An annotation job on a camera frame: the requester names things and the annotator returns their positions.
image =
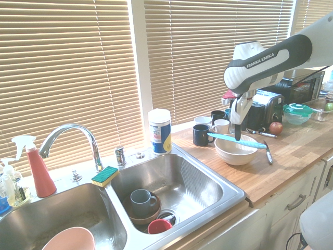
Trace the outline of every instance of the sink drain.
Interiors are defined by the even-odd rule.
[[[172,209],[163,209],[163,210],[161,210],[161,212],[157,216],[157,219],[164,219],[164,218],[169,217],[169,216],[172,217],[172,219],[168,220],[171,223],[172,226],[177,225],[180,222],[179,216],[177,216],[176,212]]]

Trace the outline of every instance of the wooden countertop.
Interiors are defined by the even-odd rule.
[[[267,142],[273,165],[268,164],[262,149],[249,164],[228,165],[216,153],[214,143],[205,147],[193,144],[192,128],[173,133],[172,142],[243,189],[251,205],[256,206],[333,152],[333,115],[324,122],[310,119],[297,126],[284,120],[282,124],[284,129],[277,139],[244,133]]]

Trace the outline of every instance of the dish soap bottle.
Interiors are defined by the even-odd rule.
[[[30,189],[25,186],[21,173],[14,171],[14,168],[9,165],[9,162],[13,160],[15,159],[1,159],[5,165],[2,182],[6,190],[9,205],[12,207],[19,207],[30,199]]]
[[[44,198],[55,193],[57,188],[48,173],[43,159],[38,153],[37,147],[33,143],[35,140],[36,137],[31,135],[20,135],[11,139],[12,142],[16,143],[17,147],[16,160],[21,157],[23,148],[25,147],[35,182],[37,196]]]

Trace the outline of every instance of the sponge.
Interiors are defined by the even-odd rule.
[[[104,187],[118,174],[119,174],[118,168],[112,168],[108,166],[105,169],[103,169],[100,173],[95,175],[95,177],[92,178],[92,184]]]

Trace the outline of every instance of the black mug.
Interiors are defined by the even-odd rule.
[[[209,132],[209,127],[204,124],[197,124],[193,127],[193,144],[197,146],[207,146],[208,143],[214,141],[209,141],[207,133]]]
[[[225,119],[225,112],[221,110],[214,110],[211,113],[211,117],[212,117],[212,126],[213,126],[216,120]]]

